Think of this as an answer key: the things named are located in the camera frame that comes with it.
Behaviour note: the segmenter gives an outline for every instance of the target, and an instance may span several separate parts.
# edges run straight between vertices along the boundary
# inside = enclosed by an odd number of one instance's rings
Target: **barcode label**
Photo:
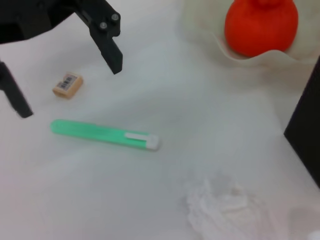
[[[67,74],[63,81],[59,82],[57,87],[64,90],[68,91],[68,89],[71,87],[71,85],[74,83],[74,81],[77,79],[77,76]]]

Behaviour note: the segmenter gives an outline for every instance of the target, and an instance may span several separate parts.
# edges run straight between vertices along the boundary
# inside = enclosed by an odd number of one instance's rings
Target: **white surface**
[[[308,240],[319,240],[320,239],[320,231],[314,231],[310,233],[308,236]]]
[[[299,218],[291,213],[320,207],[318,188],[283,137],[312,67],[234,67],[183,40],[180,2],[109,2],[122,15],[117,75],[75,15],[0,46],[35,112],[19,119],[0,93],[1,239],[191,240],[183,186],[216,171],[263,199],[279,239],[288,239]],[[52,93],[67,71],[84,78],[69,101]],[[153,133],[163,145],[148,152],[54,135],[54,119]]]

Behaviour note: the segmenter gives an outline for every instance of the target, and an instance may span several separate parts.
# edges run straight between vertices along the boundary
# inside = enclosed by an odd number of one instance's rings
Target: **screw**
[[[119,15],[115,13],[111,16],[111,19],[116,22],[119,20]]]
[[[106,22],[103,21],[103,22],[100,23],[100,28],[101,29],[105,30],[107,27],[108,27],[108,25],[107,25]]]

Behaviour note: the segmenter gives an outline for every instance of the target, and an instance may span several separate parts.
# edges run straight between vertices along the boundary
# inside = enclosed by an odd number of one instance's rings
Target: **eraser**
[[[76,94],[83,82],[84,79],[82,76],[67,72],[63,80],[60,81],[52,91],[58,97],[70,99]]]

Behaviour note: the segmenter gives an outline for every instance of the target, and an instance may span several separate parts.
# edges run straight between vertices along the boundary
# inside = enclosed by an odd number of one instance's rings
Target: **orange ball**
[[[234,0],[224,34],[235,52],[255,57],[270,50],[287,50],[295,40],[298,22],[293,0]]]

